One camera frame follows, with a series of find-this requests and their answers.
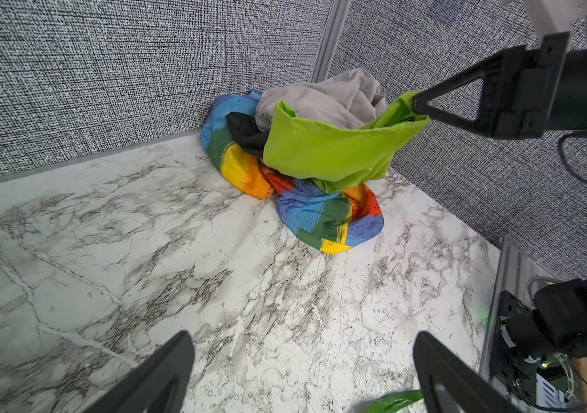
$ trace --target gray cloth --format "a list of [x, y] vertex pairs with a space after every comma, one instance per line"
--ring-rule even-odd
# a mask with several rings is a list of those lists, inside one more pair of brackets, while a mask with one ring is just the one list
[[261, 131], [270, 130], [275, 105], [281, 100], [298, 118], [314, 119], [343, 129], [359, 129], [387, 109], [381, 84], [367, 71], [354, 69], [320, 83], [294, 83], [268, 89], [256, 106]]

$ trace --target green object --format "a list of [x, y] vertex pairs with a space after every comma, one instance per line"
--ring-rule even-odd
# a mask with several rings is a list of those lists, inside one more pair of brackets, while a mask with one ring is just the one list
[[273, 113], [264, 163], [290, 177], [313, 178], [327, 194], [384, 178], [395, 152], [431, 122], [411, 110], [418, 93], [405, 93], [361, 129], [297, 118], [280, 101]]
[[365, 409], [365, 413], [395, 413], [420, 400], [422, 395], [419, 390], [392, 393], [371, 402]]

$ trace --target black cable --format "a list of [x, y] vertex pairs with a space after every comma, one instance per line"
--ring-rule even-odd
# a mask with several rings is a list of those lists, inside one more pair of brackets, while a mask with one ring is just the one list
[[[583, 383], [585, 383], [585, 385], [587, 386], [587, 381], [585, 379], [583, 379], [583, 376], [581, 376], [580, 373], [577, 372], [577, 370], [574, 368], [573, 360], [567, 360], [567, 364], [569, 365], [571, 370], [574, 372], [574, 374], [577, 375], [583, 381]], [[577, 412], [577, 411], [582, 410], [587, 407], [587, 403], [583, 403], [583, 404], [580, 404], [579, 406], [573, 406], [573, 407], [541, 407], [529, 399], [525, 400], [525, 402], [528, 403], [533, 408], [543, 410], [544, 412]]]
[[569, 165], [569, 162], [566, 160], [566, 155], [564, 154], [564, 148], [563, 148], [564, 141], [566, 141], [569, 137], [574, 137], [574, 136], [579, 136], [579, 135], [577, 135], [576, 132], [573, 132], [571, 134], [566, 134], [566, 135], [562, 136], [557, 141], [557, 152], [560, 154], [560, 161], [562, 162], [562, 165], [564, 166], [566, 171], [569, 172], [571, 175], [573, 175], [573, 177], [578, 179], [580, 182], [587, 184], [587, 179], [581, 177], [573, 168], [571, 168], [571, 166]]

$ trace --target black cloth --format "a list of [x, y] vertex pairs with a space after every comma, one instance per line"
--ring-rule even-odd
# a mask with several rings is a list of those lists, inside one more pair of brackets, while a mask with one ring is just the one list
[[262, 159], [264, 146], [268, 140], [268, 131], [261, 132], [256, 127], [255, 117], [244, 113], [232, 112], [226, 116], [227, 127], [232, 138], [243, 151]]

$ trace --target rainbow colored cloth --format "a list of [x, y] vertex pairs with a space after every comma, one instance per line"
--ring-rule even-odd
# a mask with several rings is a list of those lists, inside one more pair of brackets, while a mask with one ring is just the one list
[[383, 215], [376, 195], [364, 184], [326, 194], [312, 179], [280, 174], [246, 153], [233, 140], [225, 117], [230, 112], [255, 115], [261, 93], [218, 96], [202, 128], [200, 142], [223, 177], [258, 199], [278, 193], [278, 215], [304, 243], [328, 254], [351, 249], [378, 235]]

